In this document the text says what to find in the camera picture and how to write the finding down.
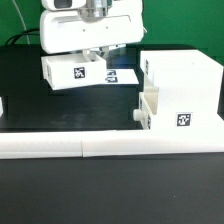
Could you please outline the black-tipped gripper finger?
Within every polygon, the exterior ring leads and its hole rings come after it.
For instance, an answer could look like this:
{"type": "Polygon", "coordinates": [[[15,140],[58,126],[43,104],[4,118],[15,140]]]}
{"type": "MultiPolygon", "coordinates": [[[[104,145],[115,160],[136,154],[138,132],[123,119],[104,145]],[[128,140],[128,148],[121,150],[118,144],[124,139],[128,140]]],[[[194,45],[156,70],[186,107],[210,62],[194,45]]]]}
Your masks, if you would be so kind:
{"type": "Polygon", "coordinates": [[[102,58],[106,58],[109,54],[110,47],[109,46],[104,46],[100,48],[100,56],[102,58]]]}

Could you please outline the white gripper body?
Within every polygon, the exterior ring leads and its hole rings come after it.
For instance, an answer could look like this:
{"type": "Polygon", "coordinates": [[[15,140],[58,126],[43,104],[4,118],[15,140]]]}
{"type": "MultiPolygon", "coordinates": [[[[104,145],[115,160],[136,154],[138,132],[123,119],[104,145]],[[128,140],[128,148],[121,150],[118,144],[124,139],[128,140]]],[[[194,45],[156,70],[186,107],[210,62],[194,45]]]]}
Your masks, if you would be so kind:
{"type": "Polygon", "coordinates": [[[41,46],[48,54],[140,42],[143,0],[41,0],[41,46]]]}

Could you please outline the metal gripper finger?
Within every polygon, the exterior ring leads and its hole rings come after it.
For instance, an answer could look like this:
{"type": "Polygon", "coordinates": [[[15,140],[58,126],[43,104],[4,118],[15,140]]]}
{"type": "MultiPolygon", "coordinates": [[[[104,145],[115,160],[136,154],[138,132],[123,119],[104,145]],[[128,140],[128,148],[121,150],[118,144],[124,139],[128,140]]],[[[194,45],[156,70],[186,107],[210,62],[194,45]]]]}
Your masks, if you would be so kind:
{"type": "Polygon", "coordinates": [[[95,60],[95,54],[88,49],[83,50],[82,55],[87,62],[93,62],[95,60]]]}

